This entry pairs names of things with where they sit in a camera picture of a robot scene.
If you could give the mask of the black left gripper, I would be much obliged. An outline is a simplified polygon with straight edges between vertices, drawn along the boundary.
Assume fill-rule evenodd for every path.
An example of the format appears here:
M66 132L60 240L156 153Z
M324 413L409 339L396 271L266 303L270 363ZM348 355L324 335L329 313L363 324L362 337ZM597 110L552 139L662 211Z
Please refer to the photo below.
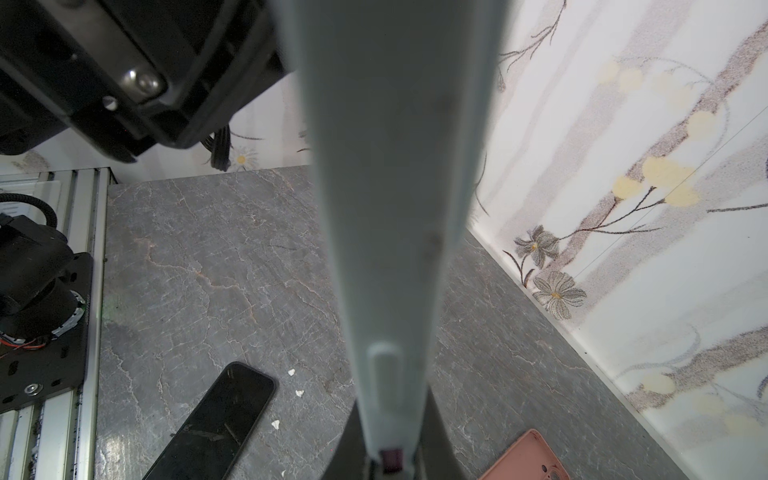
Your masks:
M1 151L69 129L122 163L201 145L224 164L233 116L286 72L265 1L5 1Z

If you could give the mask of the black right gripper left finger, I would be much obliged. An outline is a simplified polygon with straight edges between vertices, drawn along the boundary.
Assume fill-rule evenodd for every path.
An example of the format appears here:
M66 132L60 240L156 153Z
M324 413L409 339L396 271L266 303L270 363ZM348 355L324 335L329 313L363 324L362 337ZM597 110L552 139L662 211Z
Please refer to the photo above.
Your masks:
M365 480L368 478L369 462L367 449L358 402L355 402L339 438L338 445L320 479Z

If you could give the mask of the pink phone case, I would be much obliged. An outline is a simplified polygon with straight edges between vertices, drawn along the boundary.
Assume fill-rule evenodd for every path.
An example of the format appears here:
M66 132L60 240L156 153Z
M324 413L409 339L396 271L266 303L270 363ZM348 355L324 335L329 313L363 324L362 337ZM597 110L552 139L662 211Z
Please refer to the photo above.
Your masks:
M541 433L529 429L480 480L569 480L570 475Z

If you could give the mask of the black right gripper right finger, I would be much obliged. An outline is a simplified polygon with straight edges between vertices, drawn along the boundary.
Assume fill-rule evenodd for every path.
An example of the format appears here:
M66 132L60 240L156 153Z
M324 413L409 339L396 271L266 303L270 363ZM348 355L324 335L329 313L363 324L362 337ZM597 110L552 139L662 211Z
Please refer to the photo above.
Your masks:
M463 480L443 419L431 389L427 390L423 423L416 454L416 478Z

